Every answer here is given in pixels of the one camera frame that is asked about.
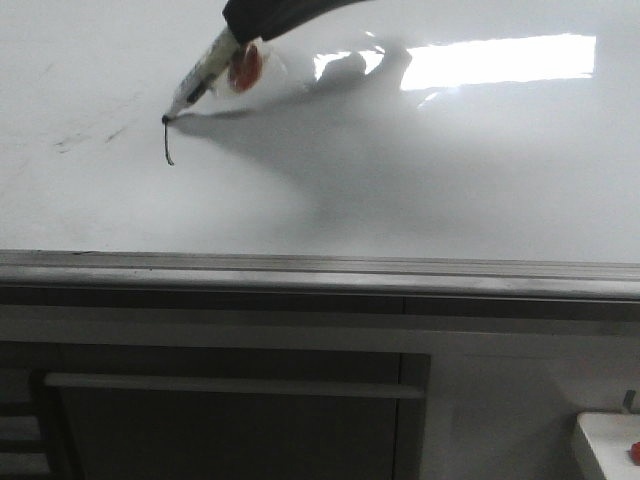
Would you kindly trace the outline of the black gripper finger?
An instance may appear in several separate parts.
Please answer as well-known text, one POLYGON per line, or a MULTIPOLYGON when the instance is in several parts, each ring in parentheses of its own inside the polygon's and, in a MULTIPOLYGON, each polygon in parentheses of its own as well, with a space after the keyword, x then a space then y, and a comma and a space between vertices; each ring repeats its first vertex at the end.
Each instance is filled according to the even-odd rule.
POLYGON ((234 38, 273 40, 323 14, 359 0, 231 0, 222 10, 234 38))

